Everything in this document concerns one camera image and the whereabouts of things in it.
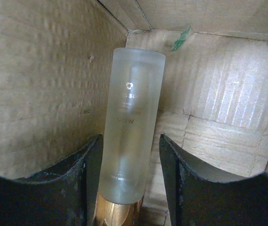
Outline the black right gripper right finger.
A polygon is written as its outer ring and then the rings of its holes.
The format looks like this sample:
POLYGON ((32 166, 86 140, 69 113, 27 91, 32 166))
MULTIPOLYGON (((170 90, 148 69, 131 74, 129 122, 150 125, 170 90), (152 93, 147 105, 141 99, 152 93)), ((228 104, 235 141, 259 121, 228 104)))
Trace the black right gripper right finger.
POLYGON ((159 153, 173 226, 268 226, 268 171, 245 178, 162 134, 159 153))

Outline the brown cardboard express box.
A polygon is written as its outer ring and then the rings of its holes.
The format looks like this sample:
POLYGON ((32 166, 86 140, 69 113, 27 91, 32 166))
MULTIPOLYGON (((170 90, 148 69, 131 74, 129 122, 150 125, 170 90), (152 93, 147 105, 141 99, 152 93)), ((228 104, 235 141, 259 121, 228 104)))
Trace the brown cardboard express box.
POLYGON ((268 0, 0 0, 0 176, 103 133, 119 47, 166 55, 140 225, 171 224, 162 133, 231 173, 268 170, 268 0))

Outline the gold capped bottle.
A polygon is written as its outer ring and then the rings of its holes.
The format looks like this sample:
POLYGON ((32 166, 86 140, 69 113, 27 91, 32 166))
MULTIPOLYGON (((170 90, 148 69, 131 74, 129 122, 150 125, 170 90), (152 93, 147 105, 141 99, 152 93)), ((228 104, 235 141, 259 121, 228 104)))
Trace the gold capped bottle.
POLYGON ((165 55, 114 50, 95 222, 133 226, 146 188, 165 55))

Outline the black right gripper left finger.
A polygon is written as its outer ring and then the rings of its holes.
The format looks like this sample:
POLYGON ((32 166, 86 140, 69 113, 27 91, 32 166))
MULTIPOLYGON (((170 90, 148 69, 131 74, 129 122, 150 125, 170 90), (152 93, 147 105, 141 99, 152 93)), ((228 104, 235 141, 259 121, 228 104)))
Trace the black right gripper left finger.
POLYGON ((27 178, 0 176, 0 226, 92 226, 103 136, 27 178))

